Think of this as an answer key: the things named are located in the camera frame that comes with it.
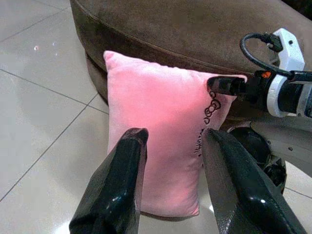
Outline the brown suede sofa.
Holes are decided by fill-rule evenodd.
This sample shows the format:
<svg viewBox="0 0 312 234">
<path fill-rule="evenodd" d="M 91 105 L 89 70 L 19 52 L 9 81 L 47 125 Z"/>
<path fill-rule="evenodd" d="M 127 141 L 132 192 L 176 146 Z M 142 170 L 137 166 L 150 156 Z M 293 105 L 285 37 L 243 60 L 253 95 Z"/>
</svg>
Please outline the brown suede sofa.
<svg viewBox="0 0 312 234">
<path fill-rule="evenodd" d="M 312 72 L 312 18 L 283 0 L 70 0 L 70 4 L 89 75 L 107 104 L 105 51 L 248 81 L 259 67 L 242 53 L 241 39 L 284 28 L 297 38 L 303 71 Z M 263 116 L 272 115 L 254 112 L 235 97 L 223 123 L 232 117 L 251 122 Z"/>
</svg>

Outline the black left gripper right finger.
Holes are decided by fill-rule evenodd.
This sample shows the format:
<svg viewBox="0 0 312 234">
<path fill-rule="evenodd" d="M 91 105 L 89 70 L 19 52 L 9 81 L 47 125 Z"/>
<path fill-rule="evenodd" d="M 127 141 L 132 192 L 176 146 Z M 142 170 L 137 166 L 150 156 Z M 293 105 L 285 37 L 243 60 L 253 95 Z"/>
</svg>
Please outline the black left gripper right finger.
<svg viewBox="0 0 312 234">
<path fill-rule="evenodd" d="M 234 136 L 206 128 L 201 141 L 219 234 L 307 234 L 280 189 Z"/>
</svg>

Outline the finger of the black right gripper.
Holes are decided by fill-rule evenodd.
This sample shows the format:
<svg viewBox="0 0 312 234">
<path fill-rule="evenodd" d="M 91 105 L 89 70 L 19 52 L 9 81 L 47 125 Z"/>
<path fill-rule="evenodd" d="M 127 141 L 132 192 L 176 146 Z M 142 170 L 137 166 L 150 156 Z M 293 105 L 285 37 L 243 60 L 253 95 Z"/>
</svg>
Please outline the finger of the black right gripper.
<svg viewBox="0 0 312 234">
<path fill-rule="evenodd" d="M 238 96 L 245 93 L 247 85 L 244 78 L 237 76 L 216 76 L 207 80 L 210 91 L 230 96 Z"/>
</svg>

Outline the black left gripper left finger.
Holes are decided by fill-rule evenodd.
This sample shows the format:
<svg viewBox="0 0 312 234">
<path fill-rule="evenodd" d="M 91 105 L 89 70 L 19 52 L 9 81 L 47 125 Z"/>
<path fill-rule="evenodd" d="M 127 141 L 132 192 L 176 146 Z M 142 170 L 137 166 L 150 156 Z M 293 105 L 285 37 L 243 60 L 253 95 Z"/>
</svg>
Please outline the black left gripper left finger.
<svg viewBox="0 0 312 234">
<path fill-rule="evenodd" d="M 148 130 L 128 129 L 93 173 L 70 234 L 138 234 Z"/>
</svg>

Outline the pink embroidered pillow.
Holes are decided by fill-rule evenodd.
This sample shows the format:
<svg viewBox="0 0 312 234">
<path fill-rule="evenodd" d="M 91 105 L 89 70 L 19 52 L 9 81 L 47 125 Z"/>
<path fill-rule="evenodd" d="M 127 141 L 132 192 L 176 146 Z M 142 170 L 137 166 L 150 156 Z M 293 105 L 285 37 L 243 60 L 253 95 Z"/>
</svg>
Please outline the pink embroidered pillow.
<svg viewBox="0 0 312 234">
<path fill-rule="evenodd" d="M 199 214 L 201 135 L 218 130 L 234 96 L 207 86 L 211 73 L 162 66 L 105 51 L 109 150 L 130 128 L 148 130 L 141 210 L 164 217 Z"/>
</svg>

